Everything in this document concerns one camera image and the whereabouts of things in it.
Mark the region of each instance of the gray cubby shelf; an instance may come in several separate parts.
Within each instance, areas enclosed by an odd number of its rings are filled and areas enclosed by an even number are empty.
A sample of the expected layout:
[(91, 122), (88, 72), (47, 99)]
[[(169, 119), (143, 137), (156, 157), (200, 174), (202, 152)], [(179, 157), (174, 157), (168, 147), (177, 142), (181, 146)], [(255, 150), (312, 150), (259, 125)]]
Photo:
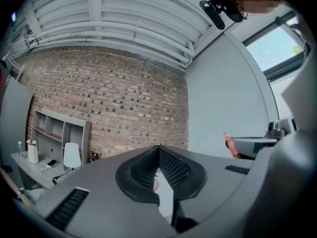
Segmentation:
[(79, 146), (82, 166), (88, 161), (90, 122), (69, 117), (51, 110), (36, 107), (34, 111), (32, 139), (37, 141), (38, 151), (63, 163), (66, 143)]

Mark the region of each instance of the orange object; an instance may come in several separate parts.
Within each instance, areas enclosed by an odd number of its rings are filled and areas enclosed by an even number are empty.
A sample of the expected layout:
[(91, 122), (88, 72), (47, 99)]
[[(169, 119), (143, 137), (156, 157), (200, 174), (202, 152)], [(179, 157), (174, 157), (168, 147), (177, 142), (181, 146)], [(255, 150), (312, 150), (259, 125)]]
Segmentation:
[(226, 139), (227, 141), (227, 144), (228, 144), (228, 147), (230, 149), (230, 152), (231, 152), (231, 155), (235, 158), (235, 159), (240, 159), (240, 154), (238, 154), (233, 142), (232, 142), (232, 139), (231, 137), (229, 137), (228, 133), (227, 132), (224, 132), (223, 133), (224, 135), (224, 138)]

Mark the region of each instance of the table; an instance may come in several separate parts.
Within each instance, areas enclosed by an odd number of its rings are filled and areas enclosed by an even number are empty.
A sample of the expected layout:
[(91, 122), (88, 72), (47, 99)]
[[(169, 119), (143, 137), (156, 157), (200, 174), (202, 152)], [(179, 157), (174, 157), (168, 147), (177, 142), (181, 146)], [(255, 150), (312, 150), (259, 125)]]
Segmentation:
[[(41, 172), (41, 168), (45, 169), (46, 164), (52, 160), (42, 154), (39, 154), (39, 162), (37, 164), (32, 164), (28, 161), (28, 152), (23, 152), (23, 159), (20, 158), (18, 153), (11, 154), (11, 157), (18, 165), (20, 177), (25, 189), (32, 189), (37, 183), (46, 189), (50, 189), (54, 187), (52, 179), (68, 171), (64, 170), (63, 163), (59, 163), (57, 166), (45, 172)], [(65, 178), (67, 178), (67, 176), (62, 176), (58, 178), (56, 182), (61, 182)]]

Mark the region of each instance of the window frame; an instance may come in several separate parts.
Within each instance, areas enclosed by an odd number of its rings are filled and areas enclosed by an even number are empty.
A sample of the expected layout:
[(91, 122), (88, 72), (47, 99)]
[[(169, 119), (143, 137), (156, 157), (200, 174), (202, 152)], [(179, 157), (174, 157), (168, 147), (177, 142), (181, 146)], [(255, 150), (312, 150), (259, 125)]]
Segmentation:
[[(278, 27), (282, 27), (283, 30), (290, 35), (291, 38), (298, 38), (303, 45), (302, 48), (304, 47), (304, 42), (300, 38), (300, 35), (290, 29), (287, 25), (287, 21), (294, 18), (296, 16), (296, 13), (294, 11), (290, 11), (283, 15), (282, 17), (276, 17), (275, 21), (273, 21), (271, 24), (267, 25), (254, 35), (250, 36), (247, 38), (245, 41), (243, 41), (243, 45), (247, 47), (248, 45), (252, 44), (253, 42), (257, 41), (264, 35), (268, 34), (269, 32), (275, 30)], [(275, 80), (278, 80), (296, 70), (298, 70), (302, 64), (304, 63), (304, 51), (300, 52), (299, 54), (263, 71), (263, 74), (266, 76), (267, 80), (270, 82), (274, 82)]]

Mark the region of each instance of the sky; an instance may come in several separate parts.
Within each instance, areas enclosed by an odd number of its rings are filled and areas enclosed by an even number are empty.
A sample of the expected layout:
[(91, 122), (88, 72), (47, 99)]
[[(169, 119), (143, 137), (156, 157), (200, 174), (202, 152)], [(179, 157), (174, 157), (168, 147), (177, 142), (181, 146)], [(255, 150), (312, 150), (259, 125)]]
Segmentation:
[[(296, 18), (287, 22), (297, 23)], [(257, 61), (262, 71), (294, 56), (296, 42), (280, 27), (274, 29), (252, 44), (247, 49)]]

